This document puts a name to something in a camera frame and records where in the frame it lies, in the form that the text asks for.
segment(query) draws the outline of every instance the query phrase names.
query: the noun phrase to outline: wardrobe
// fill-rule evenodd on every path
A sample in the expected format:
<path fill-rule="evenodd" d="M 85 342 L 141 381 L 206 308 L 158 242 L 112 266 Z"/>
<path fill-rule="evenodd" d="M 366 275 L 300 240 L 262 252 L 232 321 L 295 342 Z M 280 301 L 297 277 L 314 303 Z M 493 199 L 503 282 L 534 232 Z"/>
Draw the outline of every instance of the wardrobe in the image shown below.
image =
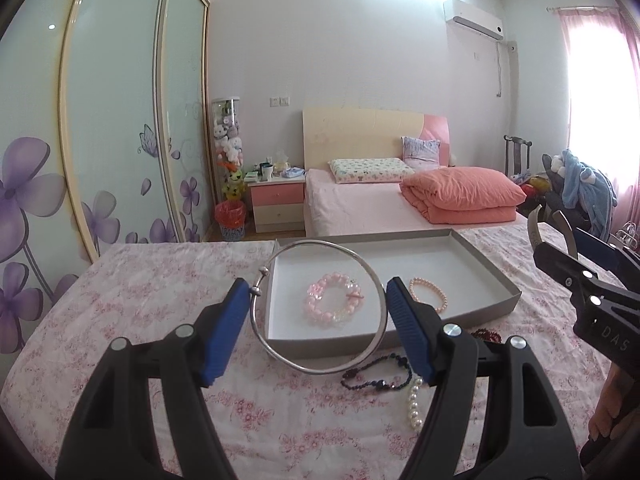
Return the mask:
<path fill-rule="evenodd" d="M 33 289 L 33 304 L 0 313 L 0 353 L 113 244 L 204 238 L 208 10 L 25 0 L 2 35 L 0 288 Z M 0 378 L 13 360 L 0 356 Z"/>

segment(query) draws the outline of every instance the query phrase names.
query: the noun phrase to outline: chair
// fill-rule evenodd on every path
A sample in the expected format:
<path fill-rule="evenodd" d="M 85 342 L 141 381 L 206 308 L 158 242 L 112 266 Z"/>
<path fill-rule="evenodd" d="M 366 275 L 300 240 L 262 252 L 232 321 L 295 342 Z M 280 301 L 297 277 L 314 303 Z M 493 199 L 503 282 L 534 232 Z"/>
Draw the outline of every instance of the chair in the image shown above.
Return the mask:
<path fill-rule="evenodd" d="M 551 183 L 551 190 L 545 194 L 546 206 L 552 213 L 555 211 L 562 211 L 572 229 L 580 228 L 583 231 L 589 232 L 591 229 L 591 221 L 589 220 L 589 215 L 585 212 L 580 203 L 578 202 L 573 209 L 567 209 L 564 207 L 564 203 L 562 202 L 564 178 L 551 171 L 551 161 L 552 159 L 550 155 L 547 155 L 546 153 L 542 155 L 542 165 L 545 167 L 546 176 L 548 176 L 549 182 Z M 551 215 L 549 215 L 546 222 L 555 229 L 558 228 Z"/>
<path fill-rule="evenodd" d="M 512 174 L 521 174 L 522 173 L 522 146 L 527 147 L 527 167 L 529 169 L 529 153 L 531 147 L 533 146 L 533 142 L 530 140 L 524 140 L 520 137 L 510 137 L 504 136 L 504 140 L 506 140 L 506 145 L 504 147 L 504 174 L 506 176 L 509 175 L 509 143 L 513 142 L 513 173 Z"/>

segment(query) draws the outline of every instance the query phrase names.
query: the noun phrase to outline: nightstand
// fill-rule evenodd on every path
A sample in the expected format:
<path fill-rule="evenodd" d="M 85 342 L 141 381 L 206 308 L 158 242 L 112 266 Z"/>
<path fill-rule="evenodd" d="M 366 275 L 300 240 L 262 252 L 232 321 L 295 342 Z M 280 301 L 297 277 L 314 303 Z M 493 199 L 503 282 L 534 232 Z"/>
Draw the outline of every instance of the nightstand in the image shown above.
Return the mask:
<path fill-rule="evenodd" d="M 305 177 L 273 177 L 270 182 L 249 183 L 254 206 L 255 232 L 304 230 Z"/>

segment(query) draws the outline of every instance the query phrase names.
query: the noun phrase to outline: trash bin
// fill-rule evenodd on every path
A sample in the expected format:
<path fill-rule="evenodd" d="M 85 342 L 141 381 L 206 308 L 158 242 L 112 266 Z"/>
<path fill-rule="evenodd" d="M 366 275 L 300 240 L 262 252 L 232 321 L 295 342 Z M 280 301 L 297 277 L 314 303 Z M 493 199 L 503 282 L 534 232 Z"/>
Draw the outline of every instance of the trash bin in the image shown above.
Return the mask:
<path fill-rule="evenodd" d="M 214 217 L 225 242 L 239 242 L 244 238 L 246 205 L 241 200 L 225 200 L 218 204 Z"/>

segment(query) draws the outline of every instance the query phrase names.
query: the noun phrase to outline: window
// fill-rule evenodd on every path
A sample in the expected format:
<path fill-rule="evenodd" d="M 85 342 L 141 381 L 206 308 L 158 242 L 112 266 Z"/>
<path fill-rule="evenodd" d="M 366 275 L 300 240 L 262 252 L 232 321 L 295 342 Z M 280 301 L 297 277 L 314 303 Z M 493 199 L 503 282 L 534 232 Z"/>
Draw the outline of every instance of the window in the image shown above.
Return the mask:
<path fill-rule="evenodd" d="M 615 9 L 560 14 L 569 47 L 569 148 L 624 191 L 638 180 L 640 164 L 637 51 Z"/>

